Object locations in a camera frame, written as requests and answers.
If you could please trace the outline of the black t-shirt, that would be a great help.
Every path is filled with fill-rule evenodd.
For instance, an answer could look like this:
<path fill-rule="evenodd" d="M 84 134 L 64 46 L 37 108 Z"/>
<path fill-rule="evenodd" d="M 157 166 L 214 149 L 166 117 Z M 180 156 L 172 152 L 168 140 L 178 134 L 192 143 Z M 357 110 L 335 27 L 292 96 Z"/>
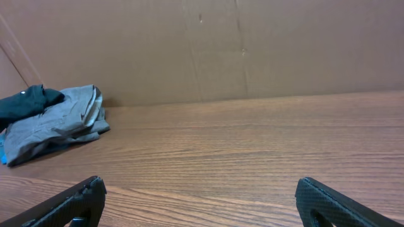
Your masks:
<path fill-rule="evenodd" d="M 41 114 L 47 107 L 61 103 L 64 94 L 42 84 L 33 85 L 13 96 L 1 99 L 1 131 L 10 124 Z"/>

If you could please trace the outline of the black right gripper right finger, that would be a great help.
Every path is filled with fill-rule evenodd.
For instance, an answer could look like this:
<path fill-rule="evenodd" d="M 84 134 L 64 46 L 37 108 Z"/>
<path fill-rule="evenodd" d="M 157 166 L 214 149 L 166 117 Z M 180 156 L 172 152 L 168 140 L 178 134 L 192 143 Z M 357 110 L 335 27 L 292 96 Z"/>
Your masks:
<path fill-rule="evenodd" d="M 298 181 L 295 198 L 304 227 L 403 227 L 310 177 Z"/>

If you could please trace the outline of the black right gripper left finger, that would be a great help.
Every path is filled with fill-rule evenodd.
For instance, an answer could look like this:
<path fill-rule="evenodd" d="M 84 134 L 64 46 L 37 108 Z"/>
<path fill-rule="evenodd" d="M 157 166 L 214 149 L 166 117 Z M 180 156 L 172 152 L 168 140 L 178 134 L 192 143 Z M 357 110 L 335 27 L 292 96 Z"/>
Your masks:
<path fill-rule="evenodd" d="M 92 176 L 3 221 L 1 227 L 97 227 L 105 207 L 106 194 L 104 181 Z"/>

